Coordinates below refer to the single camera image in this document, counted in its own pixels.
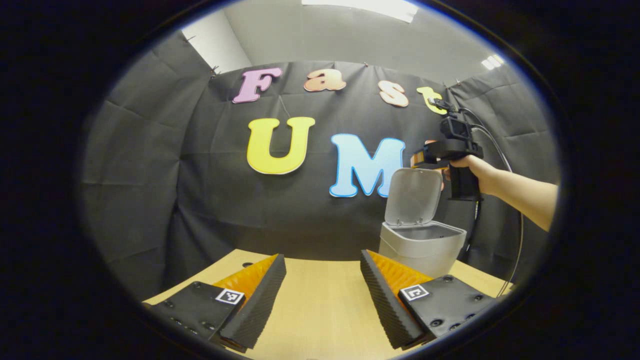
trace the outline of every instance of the foam letter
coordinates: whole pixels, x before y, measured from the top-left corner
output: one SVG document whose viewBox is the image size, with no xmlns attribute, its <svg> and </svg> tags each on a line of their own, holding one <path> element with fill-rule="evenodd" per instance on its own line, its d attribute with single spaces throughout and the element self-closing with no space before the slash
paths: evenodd
<svg viewBox="0 0 640 360">
<path fill-rule="evenodd" d="M 427 107 L 433 111 L 434 113 L 440 114 L 440 115 L 445 115 L 447 113 L 447 110 L 440 110 L 438 108 L 436 108 L 435 106 L 431 105 L 429 103 L 429 98 L 432 97 L 434 99 L 442 99 L 442 95 L 438 94 L 437 92 L 433 91 L 432 88 L 425 86 L 424 88 L 417 88 L 416 89 L 420 94 L 422 94 L 422 96 L 424 96 L 424 102 L 427 104 Z"/>
<path fill-rule="evenodd" d="M 335 185 L 329 188 L 331 195 L 354 197 L 358 193 L 358 188 L 353 185 L 353 171 L 366 196 L 371 195 L 382 173 L 378 194 L 382 197 L 389 196 L 391 175 L 402 167 L 404 142 L 392 138 L 382 139 L 373 159 L 356 135 L 336 134 L 331 137 L 331 142 L 338 147 L 338 174 Z"/>
<path fill-rule="evenodd" d="M 378 83 L 380 90 L 380 97 L 387 103 L 396 106 L 405 107 L 409 105 L 409 99 L 404 96 L 404 89 L 396 83 L 383 80 Z"/>
<path fill-rule="evenodd" d="M 246 160 L 255 171 L 263 174 L 286 174 L 296 170 L 305 161 L 309 128 L 316 121 L 310 117 L 292 117 L 287 121 L 291 126 L 291 148 L 283 158 L 274 158 L 269 153 L 271 135 L 278 127 L 278 119 L 256 119 L 249 123 L 251 137 L 246 150 Z"/>
<path fill-rule="evenodd" d="M 340 90 L 347 86 L 342 80 L 342 73 L 335 69 L 322 69 L 312 71 L 307 75 L 309 80 L 305 83 L 306 91 Z"/>
<path fill-rule="evenodd" d="M 278 77 L 282 75 L 282 69 L 274 67 L 272 69 L 251 70 L 244 72 L 242 75 L 244 76 L 244 81 L 240 88 L 240 92 L 233 100 L 235 104 L 260 99 L 260 95 L 256 94 L 258 86 L 262 91 L 267 90 L 269 85 L 271 85 L 271 77 Z"/>
</svg>

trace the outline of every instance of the wooden table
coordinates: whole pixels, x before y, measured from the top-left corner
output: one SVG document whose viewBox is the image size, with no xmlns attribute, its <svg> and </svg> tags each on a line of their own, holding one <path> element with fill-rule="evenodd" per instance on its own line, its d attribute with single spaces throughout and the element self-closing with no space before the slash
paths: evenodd
<svg viewBox="0 0 640 360">
<path fill-rule="evenodd" d="M 212 284 L 242 270 L 243 263 L 256 263 L 268 256 L 233 250 L 145 302 L 157 304 L 193 281 Z M 285 258 L 285 264 L 287 275 L 271 316 L 254 349 L 248 349 L 244 356 L 256 360 L 377 360 L 403 353 L 401 349 L 394 350 L 385 335 L 359 261 Z M 504 280 L 459 261 L 449 273 L 490 296 L 496 296 L 504 284 Z"/>
</svg>

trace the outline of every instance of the gray trash bin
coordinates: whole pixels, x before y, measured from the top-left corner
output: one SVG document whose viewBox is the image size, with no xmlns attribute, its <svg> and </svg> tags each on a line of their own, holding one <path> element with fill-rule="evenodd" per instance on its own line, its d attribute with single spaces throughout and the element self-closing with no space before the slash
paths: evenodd
<svg viewBox="0 0 640 360">
<path fill-rule="evenodd" d="M 391 177 L 379 254 L 423 274 L 448 274 L 467 231 L 433 221 L 442 175 L 436 170 L 400 168 Z"/>
</svg>

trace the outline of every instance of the letter m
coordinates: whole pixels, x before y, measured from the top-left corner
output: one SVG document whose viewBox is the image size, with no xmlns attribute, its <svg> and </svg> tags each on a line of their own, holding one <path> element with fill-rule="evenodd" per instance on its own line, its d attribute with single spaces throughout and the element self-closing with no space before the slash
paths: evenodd
<svg viewBox="0 0 640 360">
<path fill-rule="evenodd" d="M 404 142 L 392 138 L 382 139 L 373 158 L 356 135 L 336 134 L 331 137 L 331 142 L 338 147 L 338 174 L 335 185 L 329 188 L 331 195 L 354 197 L 358 193 L 358 188 L 353 185 L 353 174 L 356 174 L 362 191 L 369 196 L 382 173 L 378 194 L 382 197 L 389 196 L 391 175 L 402 167 Z"/>
</svg>

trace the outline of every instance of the white cable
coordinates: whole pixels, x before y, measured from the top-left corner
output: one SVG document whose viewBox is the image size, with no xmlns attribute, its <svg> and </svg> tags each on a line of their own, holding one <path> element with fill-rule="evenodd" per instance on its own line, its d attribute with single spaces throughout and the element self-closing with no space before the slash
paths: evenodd
<svg viewBox="0 0 640 360">
<path fill-rule="evenodd" d="M 478 129 L 482 131 L 489 137 L 489 139 L 493 143 L 493 146 L 495 146 L 496 150 L 498 150 L 498 154 L 500 154 L 500 158 L 502 159 L 502 162 L 507 167 L 509 172 L 513 173 L 513 170 L 511 169 L 511 166 L 507 161 L 507 157 L 504 155 L 504 153 L 502 152 L 502 149 L 500 149 L 500 146 L 498 146 L 498 143 L 495 141 L 491 133 L 489 133 L 489 130 L 487 130 L 484 126 L 481 126 L 481 125 L 471 125 L 471 132 L 473 132 L 474 129 Z M 524 216 L 522 215 L 522 213 L 520 213 L 520 244 L 518 246 L 518 256 L 516 257 L 516 263 L 513 266 L 513 271 L 511 272 L 511 276 L 509 277 L 509 280 L 504 281 L 504 284 L 500 288 L 500 291 L 498 291 L 498 295 L 496 295 L 496 297 L 501 296 L 507 290 L 507 285 L 513 280 L 513 276 L 516 274 L 516 269 L 518 268 L 518 263 L 520 262 L 520 253 L 522 252 L 523 238 L 524 238 Z"/>
</svg>

